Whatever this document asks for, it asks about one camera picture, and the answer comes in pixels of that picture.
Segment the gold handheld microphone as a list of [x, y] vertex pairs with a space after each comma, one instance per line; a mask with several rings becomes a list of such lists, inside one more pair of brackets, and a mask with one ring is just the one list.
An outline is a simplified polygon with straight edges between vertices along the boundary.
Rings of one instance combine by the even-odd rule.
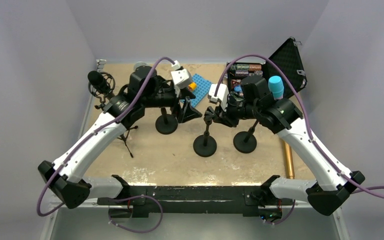
[[292, 148], [287, 142], [283, 142], [284, 153], [285, 153], [285, 166], [286, 166], [286, 175], [289, 179], [295, 178], [295, 169], [293, 162]]

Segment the black round-base mic stand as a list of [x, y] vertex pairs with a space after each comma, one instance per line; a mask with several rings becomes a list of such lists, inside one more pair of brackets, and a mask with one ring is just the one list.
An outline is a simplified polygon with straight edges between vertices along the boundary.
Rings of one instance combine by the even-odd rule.
[[205, 131], [202, 135], [195, 138], [193, 142], [193, 150], [200, 157], [210, 157], [217, 150], [216, 140], [210, 136], [210, 125], [212, 122], [205, 123]]

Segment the orange yellow toy brick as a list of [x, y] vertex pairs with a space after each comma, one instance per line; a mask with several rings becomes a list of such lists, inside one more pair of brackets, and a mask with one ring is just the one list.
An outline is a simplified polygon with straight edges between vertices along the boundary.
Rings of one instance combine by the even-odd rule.
[[190, 83], [187, 88], [189, 91], [193, 92], [197, 88], [197, 84], [195, 82]]

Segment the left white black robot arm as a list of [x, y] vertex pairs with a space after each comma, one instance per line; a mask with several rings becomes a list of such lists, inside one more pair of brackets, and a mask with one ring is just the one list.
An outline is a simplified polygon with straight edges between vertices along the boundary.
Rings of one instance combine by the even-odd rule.
[[189, 90], [190, 72], [174, 66], [166, 80], [149, 65], [137, 67], [129, 83], [114, 93], [113, 77], [96, 70], [88, 73], [91, 93], [100, 100], [101, 110], [93, 126], [66, 153], [53, 162], [43, 161], [38, 171], [47, 187], [69, 209], [87, 199], [110, 198], [118, 205], [129, 199], [127, 183], [113, 175], [103, 180], [84, 175], [97, 157], [115, 140], [135, 128], [147, 108], [159, 108], [156, 128], [161, 134], [173, 133], [180, 123], [201, 117], [191, 105], [195, 95]]

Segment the black condenser microphone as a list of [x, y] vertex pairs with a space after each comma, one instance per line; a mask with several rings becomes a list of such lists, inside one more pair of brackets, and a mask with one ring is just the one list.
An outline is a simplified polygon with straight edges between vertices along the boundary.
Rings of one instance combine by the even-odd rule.
[[98, 93], [108, 95], [112, 92], [110, 85], [104, 79], [104, 76], [96, 71], [90, 71], [87, 75], [89, 83], [97, 90]]

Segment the black stand behind left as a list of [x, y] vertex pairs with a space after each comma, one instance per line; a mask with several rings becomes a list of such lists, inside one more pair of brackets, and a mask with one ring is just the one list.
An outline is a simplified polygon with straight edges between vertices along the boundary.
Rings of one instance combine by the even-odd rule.
[[178, 128], [178, 121], [172, 114], [167, 114], [165, 107], [160, 109], [161, 115], [155, 121], [156, 130], [163, 135], [169, 135]]

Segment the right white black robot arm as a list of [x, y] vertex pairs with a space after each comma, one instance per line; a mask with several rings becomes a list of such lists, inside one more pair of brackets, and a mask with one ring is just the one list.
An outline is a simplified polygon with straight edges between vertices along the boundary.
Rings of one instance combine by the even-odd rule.
[[365, 180], [359, 171], [352, 171], [322, 144], [307, 127], [304, 113], [284, 97], [284, 81], [274, 75], [268, 79], [252, 75], [241, 80], [241, 96], [235, 97], [227, 85], [214, 83], [208, 98], [215, 108], [207, 114], [214, 123], [230, 128], [240, 120], [255, 120], [289, 144], [314, 175], [314, 180], [287, 179], [271, 176], [264, 182], [256, 198], [262, 206], [278, 199], [309, 203], [318, 213], [329, 216], [335, 212]]

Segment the black tripod shock-mount stand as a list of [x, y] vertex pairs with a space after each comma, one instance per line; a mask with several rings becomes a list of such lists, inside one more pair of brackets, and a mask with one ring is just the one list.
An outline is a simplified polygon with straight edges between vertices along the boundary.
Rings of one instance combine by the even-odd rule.
[[[122, 113], [126, 112], [127, 108], [131, 105], [131, 99], [127, 97], [127, 94], [122, 88], [117, 94], [114, 93], [115, 89], [115, 79], [113, 76], [107, 72], [99, 72], [103, 75], [104, 79], [109, 84], [112, 92], [103, 95], [89, 83], [88, 81], [88, 90], [91, 95], [99, 99], [99, 104], [95, 106], [96, 109], [101, 109], [103, 113], [108, 113], [114, 118], [117, 118]], [[138, 126], [134, 125], [139, 119], [145, 116], [145, 108], [140, 104], [135, 104], [132, 110], [127, 113], [124, 118], [117, 121], [117, 123], [122, 124], [126, 128], [126, 133], [122, 133], [117, 138], [122, 140], [125, 145], [127, 145], [127, 139], [130, 133], [130, 130], [137, 129]]]

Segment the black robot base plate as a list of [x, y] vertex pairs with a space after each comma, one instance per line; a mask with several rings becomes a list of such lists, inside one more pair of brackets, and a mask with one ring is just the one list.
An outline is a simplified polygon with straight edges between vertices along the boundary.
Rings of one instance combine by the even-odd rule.
[[101, 197], [99, 206], [128, 207], [134, 218], [150, 214], [239, 214], [258, 217], [271, 209], [282, 211], [292, 206], [288, 198], [266, 198], [260, 185], [161, 186], [128, 185], [116, 199]]

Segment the blue handheld microphone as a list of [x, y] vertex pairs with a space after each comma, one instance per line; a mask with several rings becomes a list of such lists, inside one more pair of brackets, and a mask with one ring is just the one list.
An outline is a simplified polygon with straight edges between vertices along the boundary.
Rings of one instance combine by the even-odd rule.
[[271, 91], [275, 100], [280, 100], [284, 97], [284, 84], [280, 76], [271, 76], [268, 79], [268, 88]]

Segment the blue studded baseplate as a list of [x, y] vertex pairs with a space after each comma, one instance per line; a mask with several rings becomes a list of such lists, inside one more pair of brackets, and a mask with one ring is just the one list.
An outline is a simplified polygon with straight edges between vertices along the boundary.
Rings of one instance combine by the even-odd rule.
[[195, 98], [190, 100], [190, 105], [195, 108], [207, 96], [213, 83], [197, 73], [192, 78], [197, 87], [192, 92]]

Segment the black poker chip case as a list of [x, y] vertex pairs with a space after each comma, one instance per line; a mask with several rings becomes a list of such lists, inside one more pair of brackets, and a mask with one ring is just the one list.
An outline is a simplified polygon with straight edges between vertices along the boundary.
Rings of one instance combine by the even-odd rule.
[[[298, 46], [301, 45], [294, 37], [289, 37], [270, 57], [280, 70], [289, 79], [296, 92], [300, 92], [307, 85], [307, 78], [300, 56]], [[241, 81], [248, 76], [260, 76], [268, 80], [272, 76], [278, 76], [279, 72], [271, 64], [265, 62], [241, 62], [234, 63], [225, 73], [229, 91], [242, 94]]]

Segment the black stand with shock mount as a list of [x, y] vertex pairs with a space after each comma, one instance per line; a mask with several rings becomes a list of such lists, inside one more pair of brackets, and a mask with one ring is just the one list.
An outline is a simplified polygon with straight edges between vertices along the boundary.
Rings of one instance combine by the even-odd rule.
[[256, 149], [257, 139], [254, 136], [254, 132], [258, 123], [256, 120], [248, 131], [240, 131], [234, 136], [233, 146], [237, 151], [243, 154], [249, 154]]

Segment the black silver-grille microphone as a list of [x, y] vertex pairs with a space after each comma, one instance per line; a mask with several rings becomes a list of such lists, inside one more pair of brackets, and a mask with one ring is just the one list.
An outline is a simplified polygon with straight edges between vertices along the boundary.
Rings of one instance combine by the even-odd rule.
[[143, 62], [143, 61], [138, 61], [134, 64], [133, 66], [133, 71], [135, 72], [138, 68], [140, 67], [146, 67], [148, 66], [148, 64], [146, 62]]

